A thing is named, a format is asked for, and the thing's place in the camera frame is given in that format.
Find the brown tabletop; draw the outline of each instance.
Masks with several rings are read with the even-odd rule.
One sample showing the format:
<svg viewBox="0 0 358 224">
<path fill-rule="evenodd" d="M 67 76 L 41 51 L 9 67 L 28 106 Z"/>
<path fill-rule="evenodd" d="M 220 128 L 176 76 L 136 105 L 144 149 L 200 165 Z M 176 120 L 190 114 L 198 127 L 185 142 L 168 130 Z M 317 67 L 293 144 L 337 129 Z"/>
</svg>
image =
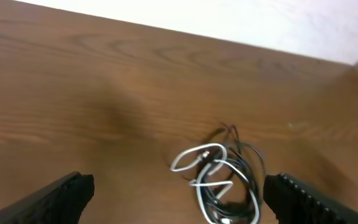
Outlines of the brown tabletop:
<svg viewBox="0 0 358 224">
<path fill-rule="evenodd" d="M 0 208 L 77 170 L 96 185 L 81 223 L 205 223 L 167 165 L 221 121 L 358 211 L 350 66 L 0 0 Z"/>
</svg>

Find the black wire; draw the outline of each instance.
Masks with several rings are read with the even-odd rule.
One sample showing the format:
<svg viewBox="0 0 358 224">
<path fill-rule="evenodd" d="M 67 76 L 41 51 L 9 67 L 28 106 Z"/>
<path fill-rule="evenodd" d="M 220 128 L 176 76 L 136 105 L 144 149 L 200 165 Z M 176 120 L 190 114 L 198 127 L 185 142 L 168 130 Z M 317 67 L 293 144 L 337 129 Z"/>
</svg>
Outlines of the black wire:
<svg viewBox="0 0 358 224">
<path fill-rule="evenodd" d="M 225 180 L 231 180 L 234 177 L 234 175 L 236 175 L 242 181 L 243 185 L 247 189 L 247 197 L 242 202 L 222 203 L 219 199 L 216 198 L 216 195 L 224 188 L 224 186 L 219 186 L 214 190 L 211 190 L 209 187 L 201 187 L 200 188 L 201 197 L 204 201 L 206 214 L 213 222 L 220 223 L 221 218 L 229 218 L 233 222 L 236 222 L 238 220 L 246 220 L 249 222 L 253 220 L 255 216 L 255 206 L 253 205 L 252 198 L 251 196 L 249 196 L 248 191 L 249 190 L 253 191 L 255 197 L 257 198 L 257 203 L 259 207 L 263 203 L 263 198 L 259 193 L 258 182 L 255 178 L 252 168 L 250 167 L 248 161 L 242 156 L 242 151 L 245 150 L 245 147 L 249 147 L 256 152 L 263 169 L 263 179 L 266 176 L 265 163 L 263 161 L 260 152 L 255 147 L 253 147 L 248 143 L 244 143 L 240 141 L 237 128 L 234 125 L 227 126 L 224 123 L 223 125 L 225 127 L 224 129 L 226 133 L 222 144 L 230 152 L 232 152 L 232 154 L 227 155 L 226 161 L 231 163 L 231 165 L 233 165 L 236 169 L 238 169 L 247 178 L 247 180 L 242 178 L 241 175 L 239 175 L 235 170 L 227 166 L 231 170 L 231 173 L 226 177 Z M 217 135 L 224 133 L 224 131 L 222 131 L 222 128 L 219 128 L 214 133 L 215 133 L 214 135 L 209 136 L 209 142 L 211 142 L 213 138 L 216 137 Z M 233 138 L 232 142 L 228 140 L 230 136 Z M 199 174 L 199 172 L 204 168 L 204 166 L 206 166 L 206 164 L 215 163 L 213 162 L 213 160 L 220 159 L 221 157 L 222 157 L 221 151 L 218 150 L 210 151 L 208 157 L 204 159 L 205 161 L 200 163 L 197 174 Z M 211 166 L 208 171 L 212 170 L 216 165 Z M 201 183 L 206 183 L 205 178 L 201 179 Z M 219 215 L 219 218 L 215 218 L 212 211 L 215 211 Z"/>
</svg>

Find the white wire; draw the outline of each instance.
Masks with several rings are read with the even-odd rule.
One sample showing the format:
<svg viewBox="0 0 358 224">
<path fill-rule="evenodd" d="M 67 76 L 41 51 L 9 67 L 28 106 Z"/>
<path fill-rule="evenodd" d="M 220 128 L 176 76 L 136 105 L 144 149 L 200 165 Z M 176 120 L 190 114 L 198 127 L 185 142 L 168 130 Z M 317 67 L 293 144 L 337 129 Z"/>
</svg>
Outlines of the white wire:
<svg viewBox="0 0 358 224">
<path fill-rule="evenodd" d="M 214 174 L 215 172 L 217 172 L 223 165 L 229 166 L 231 167 L 238 175 L 241 176 L 241 178 L 243 178 L 246 182 L 249 183 L 249 180 L 245 177 L 245 175 L 243 173 L 241 173 L 237 168 L 235 168 L 233 165 L 231 165 L 231 163 L 227 162 L 227 150 L 226 148 L 218 143 L 209 143 L 209 144 L 204 144 L 201 146 L 197 146 L 197 147 L 193 147 L 191 149 L 188 149 L 186 151 L 181 152 L 174 160 L 173 163 L 171 165 L 171 170 L 173 172 L 180 172 L 180 171 L 184 171 L 184 170 L 188 170 L 191 169 L 193 167 L 195 167 L 200 161 L 202 161 L 202 157 L 203 156 L 207 156 L 207 154 L 203 154 L 203 155 L 199 155 L 193 162 L 191 162 L 188 166 L 185 167 L 181 167 L 181 168 L 176 168 L 177 163 L 188 153 L 194 152 L 194 151 L 198 151 L 201 149 L 205 149 L 208 147 L 214 147 L 217 146 L 221 149 L 222 151 L 222 158 L 221 159 L 214 159 L 214 162 L 218 162 L 218 164 L 215 166 L 215 168 L 213 168 L 211 171 L 209 171 L 207 173 L 207 171 L 210 169 L 210 167 L 212 166 L 211 163 L 208 163 L 204 166 L 204 168 L 199 172 L 198 177 L 195 180 L 191 180 L 189 182 L 190 186 L 194 186 L 195 187 L 195 191 L 197 193 L 197 198 L 198 198 L 198 203 L 199 203 L 199 207 L 201 209 L 202 214 L 204 215 L 205 219 L 207 220 L 207 222 L 209 224 L 218 224 L 218 223 L 214 223 L 208 216 L 208 214 L 206 213 L 206 208 L 204 205 L 204 200 L 202 198 L 202 194 L 201 194 L 201 187 L 211 187 L 211 186 L 218 186 L 218 185 L 227 185 L 223 190 L 221 190 L 216 198 L 219 199 L 220 197 L 223 197 L 224 194 L 226 194 L 228 192 L 228 190 L 230 190 L 233 186 L 233 182 L 231 180 L 226 180 L 226 181 L 219 181 L 219 182 L 211 182 L 211 183 L 201 183 L 201 180 L 204 178 L 204 176 L 206 174 L 208 174 L 208 176 Z M 259 211 L 259 204 L 257 202 L 257 199 L 255 197 L 255 194 L 253 193 L 253 191 L 249 188 L 249 192 L 252 198 L 252 202 L 255 206 L 255 217 L 253 218 L 253 220 L 251 221 L 250 224 L 256 224 L 259 221 L 259 216 L 260 216 L 260 211 Z"/>
</svg>

